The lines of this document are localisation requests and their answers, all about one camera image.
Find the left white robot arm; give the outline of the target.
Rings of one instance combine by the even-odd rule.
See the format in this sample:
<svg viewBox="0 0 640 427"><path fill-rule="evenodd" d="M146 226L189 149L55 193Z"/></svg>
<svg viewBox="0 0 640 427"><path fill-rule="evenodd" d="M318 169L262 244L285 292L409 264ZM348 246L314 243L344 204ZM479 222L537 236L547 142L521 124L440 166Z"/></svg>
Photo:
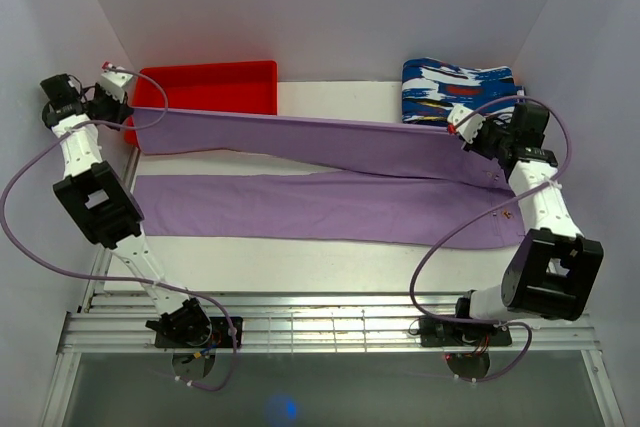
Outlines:
<svg viewBox="0 0 640 427"><path fill-rule="evenodd" d="M102 158L96 121L118 129L133 114L127 84L133 75L108 63L87 89L69 74L40 83L48 98L42 121L61 140L64 174L53 192L86 239L109 250L128 267L151 298L159 318L147 327L181 346L199 347L212 323L199 301L168 289L165 271L151 253L143 213L111 165Z"/></svg>

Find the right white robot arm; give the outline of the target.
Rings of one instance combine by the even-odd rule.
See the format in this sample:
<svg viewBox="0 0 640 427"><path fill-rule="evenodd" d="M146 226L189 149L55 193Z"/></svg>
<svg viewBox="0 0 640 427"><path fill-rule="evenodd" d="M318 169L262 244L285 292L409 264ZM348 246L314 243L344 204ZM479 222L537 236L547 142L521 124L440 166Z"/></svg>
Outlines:
<svg viewBox="0 0 640 427"><path fill-rule="evenodd" d="M556 156L543 146L549 117L546 108L529 102L517 103L505 123L467 107L455 107L447 117L465 150L497 161L518 199L525 229L500 284L457 301L451 329L464 344L483 337L487 321L574 321L596 280L604 250L583 235L567 209L556 180Z"/></svg>

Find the purple trousers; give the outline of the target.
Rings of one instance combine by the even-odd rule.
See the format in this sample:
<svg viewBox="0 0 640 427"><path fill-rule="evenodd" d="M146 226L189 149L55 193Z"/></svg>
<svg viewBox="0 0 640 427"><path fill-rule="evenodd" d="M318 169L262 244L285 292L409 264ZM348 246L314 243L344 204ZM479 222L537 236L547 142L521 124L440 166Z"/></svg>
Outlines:
<svg viewBox="0 0 640 427"><path fill-rule="evenodd" d="M148 174L134 195L150 236L431 245L518 244L522 216L498 165L443 130L400 124L172 111L135 113L147 155L212 150L313 164L313 174Z"/></svg>

